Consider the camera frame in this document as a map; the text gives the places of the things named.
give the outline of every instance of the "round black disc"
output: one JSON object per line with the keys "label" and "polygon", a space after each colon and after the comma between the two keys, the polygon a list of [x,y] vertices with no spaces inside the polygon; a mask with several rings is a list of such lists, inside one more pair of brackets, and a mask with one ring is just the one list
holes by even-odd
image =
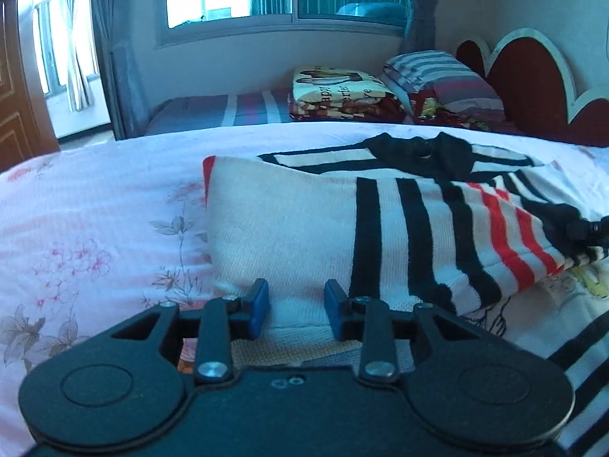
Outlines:
{"label": "round black disc", "polygon": [[557,366],[479,340],[446,345],[416,368],[407,394],[428,425],[479,450],[541,444],[556,436],[574,403]]}
{"label": "round black disc", "polygon": [[37,440],[99,449],[152,432],[184,397],[175,367],[133,342],[115,350],[77,348],[47,361],[23,381],[19,406]]}

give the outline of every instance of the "door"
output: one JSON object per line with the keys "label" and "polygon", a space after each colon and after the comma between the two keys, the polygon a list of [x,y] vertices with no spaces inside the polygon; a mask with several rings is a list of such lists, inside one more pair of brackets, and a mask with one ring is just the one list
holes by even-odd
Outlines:
{"label": "door", "polygon": [[59,151],[38,77],[32,0],[0,0],[0,172]]}

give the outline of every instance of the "headboard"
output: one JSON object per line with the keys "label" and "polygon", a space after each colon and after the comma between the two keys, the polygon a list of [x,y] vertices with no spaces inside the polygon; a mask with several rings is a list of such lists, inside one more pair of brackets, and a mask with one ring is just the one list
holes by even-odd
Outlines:
{"label": "headboard", "polygon": [[492,52],[482,39],[468,38],[461,41],[455,56],[497,91],[507,119],[523,133],[609,146],[609,86],[578,97],[564,56],[540,32],[514,31]]}

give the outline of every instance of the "black robotic gripper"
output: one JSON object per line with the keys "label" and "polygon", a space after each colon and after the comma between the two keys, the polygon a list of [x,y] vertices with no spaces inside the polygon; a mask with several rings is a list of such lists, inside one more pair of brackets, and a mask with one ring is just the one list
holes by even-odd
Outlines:
{"label": "black robotic gripper", "polygon": [[[555,439],[574,394],[552,363],[439,308],[412,313],[348,298],[328,281],[334,337],[362,342],[345,368],[236,371],[231,341],[255,340],[269,312],[246,297],[202,310],[160,304],[35,368],[19,406],[28,457],[563,456]],[[198,338],[194,373],[177,369]],[[416,369],[400,374],[395,339]]]}

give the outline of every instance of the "white wall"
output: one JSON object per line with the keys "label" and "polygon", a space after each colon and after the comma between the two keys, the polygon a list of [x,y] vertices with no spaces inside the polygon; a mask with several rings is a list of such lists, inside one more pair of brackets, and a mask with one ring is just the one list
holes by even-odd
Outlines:
{"label": "white wall", "polygon": [[453,50],[474,32],[494,47],[507,33],[532,27],[566,57],[578,93],[609,85],[609,0],[440,0],[437,46]]}
{"label": "white wall", "polygon": [[132,39],[152,108],[181,96],[263,91],[290,84],[304,64],[353,67],[378,74],[395,56],[398,36],[341,32],[273,32],[156,48],[154,0],[132,0]]}
{"label": "white wall", "polygon": [[46,100],[53,130],[58,139],[110,123],[102,82],[99,79],[92,81],[91,90],[93,92],[93,104],[83,111],[70,111],[68,93],[58,94]]}

